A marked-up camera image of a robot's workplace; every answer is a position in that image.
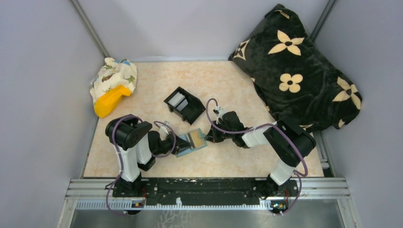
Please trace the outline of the green card holder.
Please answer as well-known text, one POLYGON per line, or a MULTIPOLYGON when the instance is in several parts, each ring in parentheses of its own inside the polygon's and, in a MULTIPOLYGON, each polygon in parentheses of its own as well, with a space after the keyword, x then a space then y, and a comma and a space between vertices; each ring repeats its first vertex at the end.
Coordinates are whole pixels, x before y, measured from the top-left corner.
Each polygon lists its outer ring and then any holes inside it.
POLYGON ((180 140, 177 146, 178 150, 175 153, 177 158, 207 147, 206 135, 200 128, 181 134, 178 137, 180 140))

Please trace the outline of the black plastic box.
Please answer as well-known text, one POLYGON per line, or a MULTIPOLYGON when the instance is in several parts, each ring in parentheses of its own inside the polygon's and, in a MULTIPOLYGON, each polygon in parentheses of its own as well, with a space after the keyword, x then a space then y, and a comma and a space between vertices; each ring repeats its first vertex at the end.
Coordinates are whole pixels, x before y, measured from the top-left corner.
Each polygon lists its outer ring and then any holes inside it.
POLYGON ((182 87, 177 87, 166 99, 171 113, 177 114, 182 121, 192 125, 206 110, 201 100, 182 87))

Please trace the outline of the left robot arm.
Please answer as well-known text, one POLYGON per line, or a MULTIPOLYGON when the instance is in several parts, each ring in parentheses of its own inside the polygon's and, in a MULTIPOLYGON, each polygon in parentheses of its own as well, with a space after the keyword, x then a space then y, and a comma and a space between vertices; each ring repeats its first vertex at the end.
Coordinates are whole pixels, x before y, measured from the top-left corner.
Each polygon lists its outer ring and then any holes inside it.
POLYGON ((128 114, 110 121, 105 134, 114 146, 119 164, 117 179, 107 185, 113 197, 137 197, 143 192, 142 171, 150 170, 157 158, 179 154, 193 143, 179 137, 167 121, 150 122, 128 114))

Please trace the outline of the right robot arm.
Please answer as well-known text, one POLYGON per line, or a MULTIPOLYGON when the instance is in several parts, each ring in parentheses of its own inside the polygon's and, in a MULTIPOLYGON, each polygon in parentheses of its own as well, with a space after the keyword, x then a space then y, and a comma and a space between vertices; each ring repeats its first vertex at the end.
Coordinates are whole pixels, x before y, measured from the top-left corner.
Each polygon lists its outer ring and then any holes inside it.
POLYGON ((271 145, 279 160, 264 184, 257 187, 263 196, 275 196, 287 192, 286 183, 299 164, 304 167, 307 176, 307 164, 304 160, 316 147, 316 141, 292 118, 278 120, 254 128, 247 128, 240 122, 235 111, 225 111, 216 107, 213 111, 217 119, 211 121, 211 128, 206 140, 220 143, 231 139, 238 147, 252 148, 271 145))

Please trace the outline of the white card in box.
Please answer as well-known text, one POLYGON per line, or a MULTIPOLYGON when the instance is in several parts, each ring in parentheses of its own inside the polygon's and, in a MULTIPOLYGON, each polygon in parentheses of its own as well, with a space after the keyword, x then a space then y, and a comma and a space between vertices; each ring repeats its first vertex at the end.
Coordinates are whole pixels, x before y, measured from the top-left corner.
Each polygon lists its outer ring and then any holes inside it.
POLYGON ((180 93, 177 92, 169 101, 168 104, 172 105, 172 106, 177 106, 182 100, 183 100, 184 96, 180 93))

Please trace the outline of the yellow plastic object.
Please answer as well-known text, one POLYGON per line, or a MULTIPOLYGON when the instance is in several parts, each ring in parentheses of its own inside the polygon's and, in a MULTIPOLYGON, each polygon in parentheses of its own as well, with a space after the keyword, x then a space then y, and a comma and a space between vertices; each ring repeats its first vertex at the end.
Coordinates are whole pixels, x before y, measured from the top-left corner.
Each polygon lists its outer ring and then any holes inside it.
POLYGON ((118 85, 97 99, 94 104, 95 114, 99 118, 107 117, 115 110, 124 96, 130 96, 131 94, 131 90, 123 85, 118 85))

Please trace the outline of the black floral blanket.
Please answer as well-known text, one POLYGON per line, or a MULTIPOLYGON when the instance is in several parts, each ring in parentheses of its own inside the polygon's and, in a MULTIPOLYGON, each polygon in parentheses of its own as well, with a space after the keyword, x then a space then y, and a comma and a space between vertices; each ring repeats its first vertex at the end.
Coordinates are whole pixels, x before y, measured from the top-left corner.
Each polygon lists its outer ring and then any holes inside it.
POLYGON ((356 85, 315 46, 299 16, 276 5, 229 55, 275 120, 308 132, 349 124, 361 110, 356 85))

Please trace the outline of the dinosaur print cloth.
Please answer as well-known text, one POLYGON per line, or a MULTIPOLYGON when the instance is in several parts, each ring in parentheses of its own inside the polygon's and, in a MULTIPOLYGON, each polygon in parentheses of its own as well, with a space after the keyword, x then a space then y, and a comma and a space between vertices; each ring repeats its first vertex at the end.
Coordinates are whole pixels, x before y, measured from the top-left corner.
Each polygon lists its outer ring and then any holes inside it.
POLYGON ((117 61, 111 57, 105 58, 104 62, 90 84, 93 102, 118 86, 124 86, 132 94, 137 83, 136 65, 127 59, 117 61))

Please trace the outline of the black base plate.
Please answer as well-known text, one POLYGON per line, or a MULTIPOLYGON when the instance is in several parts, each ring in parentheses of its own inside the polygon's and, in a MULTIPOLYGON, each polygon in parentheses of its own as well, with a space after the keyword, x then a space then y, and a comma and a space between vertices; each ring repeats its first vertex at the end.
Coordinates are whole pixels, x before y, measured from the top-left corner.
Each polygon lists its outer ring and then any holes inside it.
POLYGON ((266 178, 148 178, 136 181, 133 189, 121 180, 112 188, 115 198, 139 197, 149 206, 174 205, 177 199, 184 206, 249 206, 269 197, 294 197, 297 192, 295 180, 277 186, 266 178))

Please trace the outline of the aluminium frame rail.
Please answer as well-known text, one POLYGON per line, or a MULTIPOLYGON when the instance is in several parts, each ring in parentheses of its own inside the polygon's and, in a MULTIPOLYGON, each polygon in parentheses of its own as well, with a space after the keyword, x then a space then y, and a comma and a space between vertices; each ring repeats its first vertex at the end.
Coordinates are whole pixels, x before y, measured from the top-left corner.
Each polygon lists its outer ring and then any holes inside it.
POLYGON ((107 188, 111 179, 71 180, 65 198, 76 202, 77 209, 113 210, 271 210, 280 202, 292 203, 293 200, 339 200, 348 199, 350 192, 343 178, 292 178, 297 182, 296 196, 283 198, 269 197, 258 205, 238 206, 184 206, 180 199, 174 205, 146 205, 139 197, 115 198, 107 188))

